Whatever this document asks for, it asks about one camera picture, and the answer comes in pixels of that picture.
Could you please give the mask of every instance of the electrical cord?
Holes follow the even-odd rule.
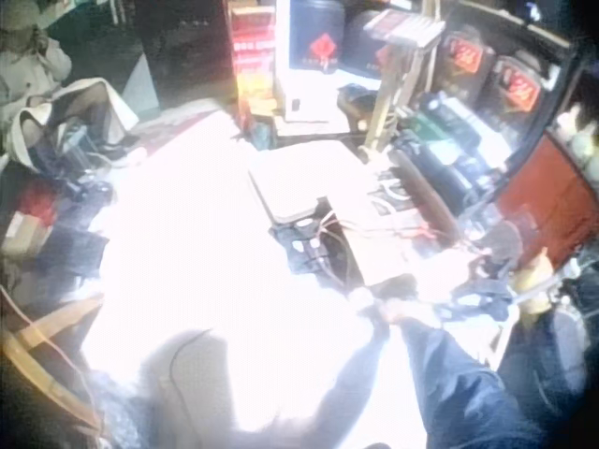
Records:
[[[183,344],[181,344],[177,348],[177,351],[175,351],[175,354],[173,355],[173,357],[170,359],[170,364],[168,365],[168,379],[170,380],[170,383],[172,384],[173,388],[175,389],[177,398],[179,399],[179,402],[182,405],[183,414],[185,415],[185,419],[187,419],[189,426],[194,430],[198,448],[203,447],[202,439],[199,436],[199,433],[197,432],[196,426],[194,426],[194,420],[191,417],[191,413],[189,412],[189,407],[187,407],[187,401],[185,401],[185,398],[183,396],[181,388],[179,388],[179,386],[175,382],[175,377],[174,377],[173,371],[174,371],[174,366],[175,366],[175,360],[177,360],[177,357],[179,356],[181,351],[184,348],[186,348],[187,346],[189,346],[190,344],[194,343],[195,341],[200,340],[201,338],[205,337],[211,331],[212,331],[212,329],[203,330],[200,333],[194,335],[191,339],[189,339],[189,340],[185,341]]]
[[[71,367],[77,373],[77,375],[80,377],[81,384],[83,385],[83,389],[85,390],[85,393],[87,394],[87,396],[90,400],[90,404],[92,407],[92,414],[94,415],[94,419],[99,424],[99,428],[97,429],[97,432],[95,433],[95,438],[97,441],[99,441],[99,439],[102,436],[103,421],[99,418],[97,409],[95,407],[94,395],[92,395],[92,390],[90,389],[89,385],[87,384],[87,381],[85,379],[85,375],[83,374],[83,371],[81,371],[77,367],[77,365],[75,365],[75,363],[70,359],[70,357],[68,355],[65,354],[65,352],[62,349],[60,349],[41,330],[39,330],[39,327],[37,327],[37,325],[21,310],[21,308],[19,308],[19,306],[17,306],[17,304],[13,301],[13,299],[8,294],[7,289],[2,284],[0,284],[0,291],[2,292],[2,295],[4,296],[8,305],[12,308],[12,310],[15,311],[15,313],[17,313],[17,315],[19,315],[19,317],[21,317],[21,319],[25,323],[27,323],[31,328],[33,328],[35,330],[35,332],[39,335],[39,337],[41,337],[41,339],[43,339],[46,344],[48,344],[54,351],[56,351],[56,353],[58,353],[58,355],[61,356],[65,360],[65,362],[68,364],[68,366]]]

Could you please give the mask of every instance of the black container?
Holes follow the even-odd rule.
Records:
[[[473,107],[495,58],[495,50],[486,45],[474,27],[448,33],[438,50],[433,90],[456,96]]]
[[[512,151],[519,149],[545,97],[541,76],[511,56],[497,58],[476,108],[478,116],[500,132]]]
[[[289,66],[332,72],[339,65],[345,9],[333,0],[291,0]]]
[[[381,66],[388,58],[387,43],[375,40],[364,31],[364,25],[380,11],[364,11],[347,27],[343,37],[341,68],[362,77],[381,79]]]

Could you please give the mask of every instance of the paper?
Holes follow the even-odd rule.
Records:
[[[19,228],[21,227],[22,221],[24,219],[25,217],[22,213],[15,212],[15,214],[12,216],[10,224],[8,225],[7,239],[14,239],[16,237],[17,232],[19,232]]]

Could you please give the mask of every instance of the cable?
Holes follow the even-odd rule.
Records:
[[[383,186],[383,189],[385,189],[385,193],[387,195],[389,195],[390,197],[392,197],[393,199],[399,199],[400,201],[409,201],[410,199],[412,199],[408,195],[396,194],[395,192],[393,192],[391,190],[391,186],[387,183],[381,182],[381,185]]]
[[[181,388],[179,388],[179,386],[175,382],[175,377],[174,377],[174,374],[173,374],[173,368],[175,366],[175,360],[177,359],[177,357],[179,356],[179,354],[181,353],[181,351],[184,348],[186,348],[187,346],[189,346],[193,342],[195,342],[195,341],[203,338],[206,334],[208,334],[211,331],[212,331],[212,329],[203,330],[199,334],[194,335],[194,337],[192,337],[191,339],[185,341],[181,346],[179,346],[179,348],[177,348],[177,351],[175,351],[175,354],[170,359],[170,364],[168,365],[168,379],[170,380],[170,383],[172,384],[173,388],[175,389],[175,393],[177,394],[179,402],[183,406],[183,414],[185,415],[185,418],[187,419],[187,422],[189,423],[189,426],[194,430],[194,433],[196,434],[196,440],[197,440],[197,447],[198,448],[202,447],[202,439],[200,438],[199,433],[197,432],[196,426],[194,426],[194,420],[191,417],[191,413],[189,412],[189,408],[187,407],[187,402],[185,401],[185,398],[183,397],[183,393],[181,392]]]
[[[58,353],[58,355],[61,356],[65,360],[65,362],[68,364],[68,366],[71,367],[79,375],[81,384],[83,385],[83,389],[85,390],[85,393],[89,397],[90,404],[92,406],[92,413],[94,414],[94,419],[100,425],[100,427],[97,429],[97,432],[95,435],[96,439],[99,440],[102,436],[102,420],[98,416],[97,410],[95,408],[94,395],[92,395],[92,391],[91,391],[89,385],[87,384],[85,375],[73,363],[73,361],[69,358],[69,356],[66,355],[65,352],[62,349],[60,349],[56,344],[54,344],[53,341],[51,341],[48,337],[46,337],[46,335],[44,335],[44,333],[41,330],[39,330],[39,327],[37,327],[37,325],[27,315],[25,315],[23,313],[23,311],[19,308],[19,306],[17,306],[17,304],[12,300],[12,298],[8,294],[6,288],[2,284],[0,284],[0,291],[2,292],[2,295],[4,296],[8,305],[12,308],[12,310],[15,311],[17,313],[17,315],[19,315],[21,317],[21,319],[23,319],[23,321],[26,322],[32,329],[34,329],[35,332],[39,335],[39,337],[41,337],[41,339],[43,339],[46,344],[48,344],[54,351],[56,351],[56,353]]]

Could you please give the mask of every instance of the packaging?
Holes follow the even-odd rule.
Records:
[[[242,127],[249,113],[268,114],[276,107],[273,95],[274,7],[247,6],[248,3],[230,2],[228,14]]]
[[[2,243],[2,255],[12,258],[33,257],[39,253],[49,228],[33,215],[16,211]]]

